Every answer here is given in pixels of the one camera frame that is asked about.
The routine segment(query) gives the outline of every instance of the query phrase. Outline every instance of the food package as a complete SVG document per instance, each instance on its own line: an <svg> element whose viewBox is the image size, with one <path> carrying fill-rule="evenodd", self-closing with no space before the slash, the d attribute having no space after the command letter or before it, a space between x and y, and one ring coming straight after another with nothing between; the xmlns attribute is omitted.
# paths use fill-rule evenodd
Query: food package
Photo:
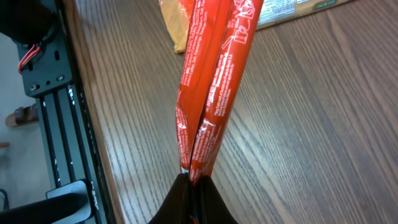
<svg viewBox="0 0 398 224"><path fill-rule="evenodd" d="M257 29L306 16L351 0L264 0ZM183 52L194 0L160 0L167 30L174 41L174 51Z"/></svg>
<svg viewBox="0 0 398 224"><path fill-rule="evenodd" d="M176 104L181 172L211 175L262 0L196 0Z"/></svg>

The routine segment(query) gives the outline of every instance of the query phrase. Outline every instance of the white label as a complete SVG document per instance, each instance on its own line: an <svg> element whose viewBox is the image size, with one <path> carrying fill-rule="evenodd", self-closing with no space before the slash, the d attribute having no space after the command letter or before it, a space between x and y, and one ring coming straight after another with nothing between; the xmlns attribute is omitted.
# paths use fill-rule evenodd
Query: white label
<svg viewBox="0 0 398 224"><path fill-rule="evenodd" d="M296 12L295 0L264 0L259 24L266 24L293 16Z"/></svg>

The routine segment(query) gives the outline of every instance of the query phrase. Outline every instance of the red wire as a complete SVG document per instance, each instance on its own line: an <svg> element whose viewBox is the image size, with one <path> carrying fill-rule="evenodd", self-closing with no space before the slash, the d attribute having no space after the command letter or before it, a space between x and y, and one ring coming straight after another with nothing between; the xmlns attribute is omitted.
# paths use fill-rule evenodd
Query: red wire
<svg viewBox="0 0 398 224"><path fill-rule="evenodd" d="M33 57L35 57L40 52L40 47L33 45L32 48L25 54L25 56L18 63L18 72L22 74L22 68L25 66Z"/></svg>

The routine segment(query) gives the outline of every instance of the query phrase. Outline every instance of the green logo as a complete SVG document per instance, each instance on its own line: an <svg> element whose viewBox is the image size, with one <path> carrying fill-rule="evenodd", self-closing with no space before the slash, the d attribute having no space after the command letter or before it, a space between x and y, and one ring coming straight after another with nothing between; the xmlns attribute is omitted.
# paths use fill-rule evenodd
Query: green logo
<svg viewBox="0 0 398 224"><path fill-rule="evenodd" d="M337 0L329 0L329 1L323 1L323 2L319 2L316 5L314 5L314 10L319 10L319 9L323 9L329 6L332 6L334 4L336 4Z"/></svg>

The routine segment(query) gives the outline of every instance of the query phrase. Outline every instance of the wood grain surface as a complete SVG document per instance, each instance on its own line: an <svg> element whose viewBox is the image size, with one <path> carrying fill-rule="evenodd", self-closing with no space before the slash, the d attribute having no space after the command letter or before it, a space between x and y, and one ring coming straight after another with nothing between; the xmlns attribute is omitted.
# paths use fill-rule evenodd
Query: wood grain surface
<svg viewBox="0 0 398 224"><path fill-rule="evenodd" d="M157 0L65 1L118 223L178 174L183 55ZM398 2L257 31L213 180L240 223L398 223Z"/></svg>

